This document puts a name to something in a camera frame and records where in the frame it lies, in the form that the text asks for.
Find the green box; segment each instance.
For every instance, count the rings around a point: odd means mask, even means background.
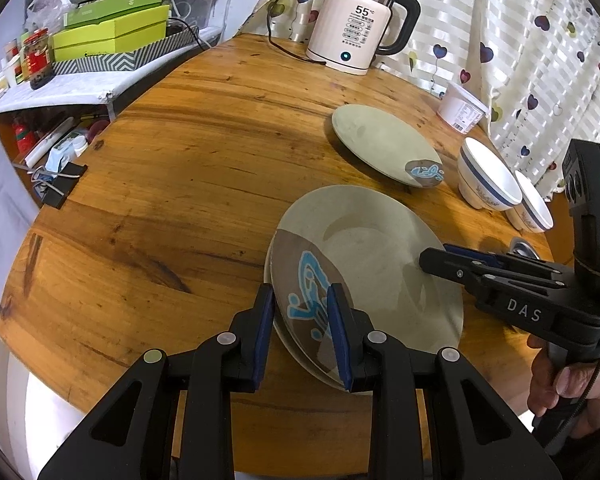
[[[99,25],[63,30],[51,37],[54,56],[56,61],[66,61],[95,54],[131,52],[164,38],[168,15],[169,6],[160,6]]]
[[[130,12],[157,7],[161,3],[162,0],[97,0],[66,13],[64,28],[97,25]]]

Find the blue striped bowl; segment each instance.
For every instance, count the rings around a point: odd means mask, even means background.
[[[522,202],[522,191],[509,169],[495,153],[471,137],[467,137],[460,148],[458,172],[464,180],[459,186],[460,193],[476,209],[482,206],[505,211]],[[473,192],[470,196],[467,196],[467,187]]]
[[[554,226],[554,219],[544,199],[531,181],[519,171],[516,171],[516,179],[522,190],[522,202],[506,211],[507,218],[519,231],[548,231]]]

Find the plate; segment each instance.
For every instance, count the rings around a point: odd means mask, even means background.
[[[269,244],[269,248],[267,249],[267,256],[264,261],[264,283],[271,283],[271,272],[270,272],[270,259],[271,259],[271,247],[273,245],[273,240]],[[304,355],[300,347],[296,344],[293,337],[286,329],[286,325],[284,320],[282,319],[282,313],[279,310],[276,310],[273,315],[273,328],[276,330],[280,341],[285,346],[286,350],[292,355],[292,357],[298,361],[298,364],[301,365],[307,372],[309,372],[312,376],[314,376],[319,381],[331,386],[333,388],[337,388],[339,390],[344,390],[344,386],[342,382],[338,379],[335,381],[333,378],[329,377],[325,373],[323,373],[320,368],[314,365],[309,358]]]
[[[412,126],[365,105],[336,109],[331,123],[338,138],[380,173],[413,187],[433,187],[445,175],[440,156]]]
[[[292,204],[273,238],[270,278],[282,321],[305,357],[340,382],[326,315],[326,292],[337,282],[376,330],[409,348],[457,347],[461,287],[420,270],[427,247],[443,249],[413,211],[365,187],[323,187]]]

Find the kettle handle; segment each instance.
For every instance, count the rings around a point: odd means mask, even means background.
[[[398,54],[402,49],[407,46],[407,42],[413,33],[413,28],[416,26],[416,22],[420,17],[420,3],[417,0],[389,0],[389,7],[394,3],[404,7],[407,10],[407,17],[402,24],[402,28],[398,33],[398,38],[395,42],[388,46],[379,46],[376,50],[376,54],[380,56],[390,56],[391,54]]]

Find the blue fish design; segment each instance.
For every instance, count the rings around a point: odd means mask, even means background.
[[[311,330],[311,337],[316,341],[320,341],[323,334],[331,337],[327,318],[327,290],[331,282],[311,251],[303,251],[298,261],[298,285],[302,300],[297,294],[289,294],[287,317],[314,320],[318,328]]]
[[[445,172],[437,164],[433,164],[428,168],[426,166],[413,168],[411,174],[418,178],[435,178],[439,182],[442,182],[445,177]]]

